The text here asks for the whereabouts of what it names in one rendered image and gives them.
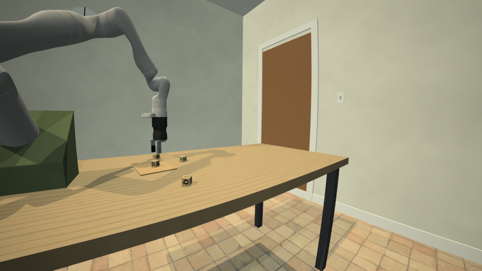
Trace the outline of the tan flat mat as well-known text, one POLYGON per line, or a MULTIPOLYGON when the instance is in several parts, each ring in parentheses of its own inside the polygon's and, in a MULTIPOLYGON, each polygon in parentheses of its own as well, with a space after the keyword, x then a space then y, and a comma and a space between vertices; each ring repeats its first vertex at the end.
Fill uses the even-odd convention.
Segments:
POLYGON ((133 166, 133 168, 139 173, 140 176, 177 169, 167 162, 160 162, 160 166, 156 168, 152 167, 152 164, 133 166))

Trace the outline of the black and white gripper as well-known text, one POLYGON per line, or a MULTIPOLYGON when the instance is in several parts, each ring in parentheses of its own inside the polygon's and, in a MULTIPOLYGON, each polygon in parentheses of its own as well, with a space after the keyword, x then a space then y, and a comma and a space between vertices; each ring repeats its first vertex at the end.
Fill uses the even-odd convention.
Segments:
POLYGON ((155 141, 157 142, 157 153, 161 153, 161 142, 167 140, 167 108, 153 107, 152 112, 143 113, 142 118, 152 118, 153 139, 151 142, 151 151, 155 152, 155 141))

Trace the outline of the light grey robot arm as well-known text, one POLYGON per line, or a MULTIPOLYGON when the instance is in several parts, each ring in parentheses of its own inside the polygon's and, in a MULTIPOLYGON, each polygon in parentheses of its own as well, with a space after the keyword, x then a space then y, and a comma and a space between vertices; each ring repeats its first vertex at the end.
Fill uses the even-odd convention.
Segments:
MULTIPOLYGON (((70 10, 43 10, 20 21, 0 22, 0 63, 32 52, 120 35, 129 40, 134 61, 149 88, 158 91, 152 107, 167 107, 170 82, 166 77, 155 77, 158 70, 129 15, 120 7, 92 16, 70 10)), ((38 135, 38 126, 13 79, 0 66, 0 146, 23 146, 38 135)))

